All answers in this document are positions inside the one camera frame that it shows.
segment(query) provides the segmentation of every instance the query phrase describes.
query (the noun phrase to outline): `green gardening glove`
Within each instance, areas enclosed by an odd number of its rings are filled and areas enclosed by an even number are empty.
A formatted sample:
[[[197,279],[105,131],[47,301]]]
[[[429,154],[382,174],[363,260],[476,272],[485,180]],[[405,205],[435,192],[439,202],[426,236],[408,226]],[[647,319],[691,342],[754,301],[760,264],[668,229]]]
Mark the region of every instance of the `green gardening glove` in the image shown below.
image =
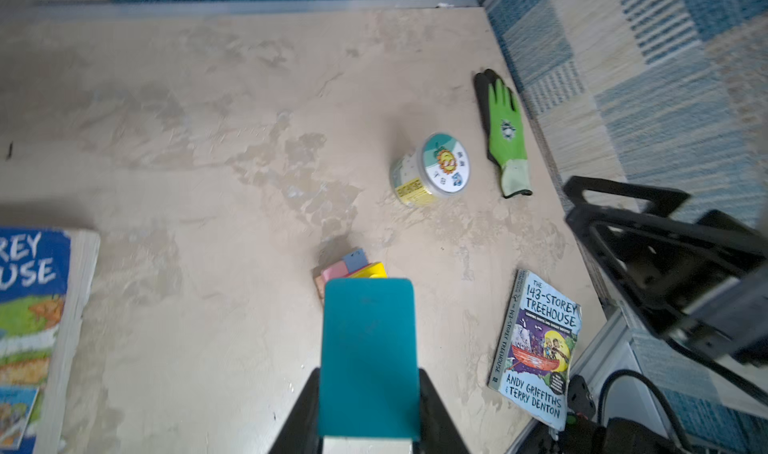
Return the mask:
[[[475,90],[488,136],[488,158],[502,169],[504,198],[517,194],[530,196],[533,192],[528,175],[520,103],[514,99],[512,90],[491,70],[475,76]]]

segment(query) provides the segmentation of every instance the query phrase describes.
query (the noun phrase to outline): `concrete floor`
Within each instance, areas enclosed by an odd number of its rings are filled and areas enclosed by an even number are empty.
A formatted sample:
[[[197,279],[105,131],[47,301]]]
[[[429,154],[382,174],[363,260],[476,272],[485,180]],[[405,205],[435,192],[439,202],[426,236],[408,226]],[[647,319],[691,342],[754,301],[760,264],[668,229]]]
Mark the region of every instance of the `concrete floor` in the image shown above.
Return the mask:
[[[0,222],[102,235],[66,452],[269,449],[320,361],[312,269],[357,246],[412,280],[419,363],[473,452],[504,452],[529,419],[485,387],[516,267],[582,304],[577,352],[604,323],[530,129],[532,197],[504,200],[485,159],[472,72],[509,78],[480,8],[3,24],[0,39]],[[389,166],[437,130],[472,178],[409,210]]]

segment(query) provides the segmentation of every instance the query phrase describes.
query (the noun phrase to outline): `black cable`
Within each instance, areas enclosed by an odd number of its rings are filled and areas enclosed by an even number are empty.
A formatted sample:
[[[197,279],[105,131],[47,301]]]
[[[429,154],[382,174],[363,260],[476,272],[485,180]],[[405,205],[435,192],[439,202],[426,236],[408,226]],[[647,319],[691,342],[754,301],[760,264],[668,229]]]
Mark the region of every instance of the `black cable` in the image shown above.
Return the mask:
[[[677,419],[677,415],[672,411],[672,406],[670,406],[669,401],[667,401],[667,398],[664,397],[664,394],[659,390],[658,387],[656,387],[655,384],[650,382],[650,379],[648,379],[646,376],[643,376],[639,372],[629,370],[629,369],[619,369],[614,372],[612,372],[608,379],[603,382],[603,388],[600,390],[600,400],[598,401],[598,424],[603,425],[603,411],[605,409],[605,400],[608,398],[608,391],[610,389],[610,386],[620,377],[623,376],[630,376],[634,377],[635,379],[641,381],[645,386],[656,396],[656,399],[659,401],[659,404],[661,404],[661,409],[664,410],[664,413],[667,414],[667,419],[670,420],[670,424],[672,425],[672,430],[674,430],[674,433],[677,435],[677,439],[680,440],[680,444],[682,445],[683,449],[686,449],[689,452],[692,452],[694,450],[694,447],[690,444],[690,441],[688,440],[688,435],[685,433],[685,430],[683,429],[683,425],[680,424],[680,420]]]
[[[764,390],[760,389],[758,386],[756,386],[752,382],[749,382],[748,380],[744,379],[742,376],[739,376],[738,374],[728,369],[727,367],[705,356],[702,356],[699,353],[686,349],[686,347],[683,347],[682,345],[677,343],[677,341],[675,340],[667,339],[667,345],[672,349],[676,350],[678,353],[682,354],[683,356],[686,356],[688,359],[692,360],[693,362],[699,363],[702,366],[706,367],[707,369],[710,369],[713,372],[721,375],[726,381],[738,387],[739,389],[744,391],[746,394],[752,396],[754,400],[762,403],[764,406],[768,406],[768,392],[765,392]]]

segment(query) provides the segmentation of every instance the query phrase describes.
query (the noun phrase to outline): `round lid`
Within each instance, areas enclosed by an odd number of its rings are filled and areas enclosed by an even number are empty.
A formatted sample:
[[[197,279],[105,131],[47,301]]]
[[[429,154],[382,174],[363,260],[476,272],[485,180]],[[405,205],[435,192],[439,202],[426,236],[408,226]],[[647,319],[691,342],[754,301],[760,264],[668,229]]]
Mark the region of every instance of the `round lid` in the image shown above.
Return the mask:
[[[429,136],[422,159],[427,178],[436,189],[447,194],[464,189],[469,180],[469,157],[456,138],[446,133]]]

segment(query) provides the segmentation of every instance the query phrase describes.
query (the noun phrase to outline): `cartoon illustration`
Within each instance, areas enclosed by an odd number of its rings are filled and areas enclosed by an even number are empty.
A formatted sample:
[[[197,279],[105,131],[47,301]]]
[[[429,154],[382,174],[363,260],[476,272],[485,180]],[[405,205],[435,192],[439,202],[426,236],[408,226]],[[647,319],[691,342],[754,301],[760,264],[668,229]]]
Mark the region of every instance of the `cartoon illustration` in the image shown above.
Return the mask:
[[[448,151],[446,148],[441,148],[435,157],[443,172],[451,174],[456,171],[456,157],[452,152]]]
[[[64,298],[54,297],[53,299],[37,303],[28,308],[34,315],[35,320],[45,319],[45,329],[57,325],[62,320],[64,311]]]
[[[514,325],[512,329],[512,345],[530,351],[531,333],[521,325]]]
[[[554,359],[554,354],[552,353],[552,339],[544,339],[544,357],[547,359]]]
[[[537,356],[541,356],[544,354],[544,347],[542,346],[542,338],[538,336],[532,336],[531,338],[531,351],[533,354],[536,354]]]
[[[25,353],[25,356],[38,356],[38,358],[8,362],[8,358],[0,359],[0,384],[39,386],[48,378],[48,366],[51,363],[47,351],[41,350]]]
[[[0,388],[0,449],[18,449],[37,395],[37,389]]]
[[[568,344],[565,343],[563,335],[557,331],[549,331],[544,334],[545,342],[550,346],[550,356],[548,359],[557,360],[559,365],[552,372],[563,372],[568,368],[568,358],[571,356],[571,350],[568,349]]]
[[[504,136],[504,139],[509,141],[510,139],[514,138],[515,131],[516,129],[514,128],[512,123],[510,123],[506,119],[502,119],[502,135]]]

